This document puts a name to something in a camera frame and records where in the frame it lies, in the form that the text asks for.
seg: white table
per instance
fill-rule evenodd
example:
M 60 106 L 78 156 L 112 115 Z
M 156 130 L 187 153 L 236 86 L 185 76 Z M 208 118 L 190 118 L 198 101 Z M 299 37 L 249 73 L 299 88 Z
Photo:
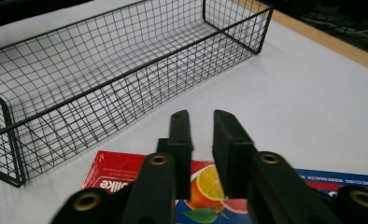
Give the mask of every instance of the white table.
M 130 0 L 97 0 L 0 28 L 0 47 Z M 191 116 L 196 160 L 212 160 L 213 111 L 234 113 L 258 150 L 293 167 L 368 175 L 368 68 L 272 21 L 262 53 L 159 106 L 123 132 L 20 189 L 0 181 L 0 223 L 49 223 L 97 150 L 149 154 L 169 117 Z

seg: metal mesh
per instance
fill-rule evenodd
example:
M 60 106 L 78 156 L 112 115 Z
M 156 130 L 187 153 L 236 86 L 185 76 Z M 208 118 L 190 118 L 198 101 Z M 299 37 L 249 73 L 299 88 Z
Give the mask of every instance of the metal mesh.
M 12 122 L 0 114 L 0 132 L 12 133 L 24 178 L 259 52 L 272 12 L 251 8 L 148 0 L 0 49 L 0 97 Z M 9 157 L 12 145 L 0 139 Z

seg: wire basket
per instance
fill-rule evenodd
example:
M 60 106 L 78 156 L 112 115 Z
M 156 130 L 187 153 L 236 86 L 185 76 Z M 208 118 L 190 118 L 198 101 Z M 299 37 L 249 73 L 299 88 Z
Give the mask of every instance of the wire basket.
M 19 187 L 259 53 L 271 16 L 147 0 L 0 49 L 0 179 Z

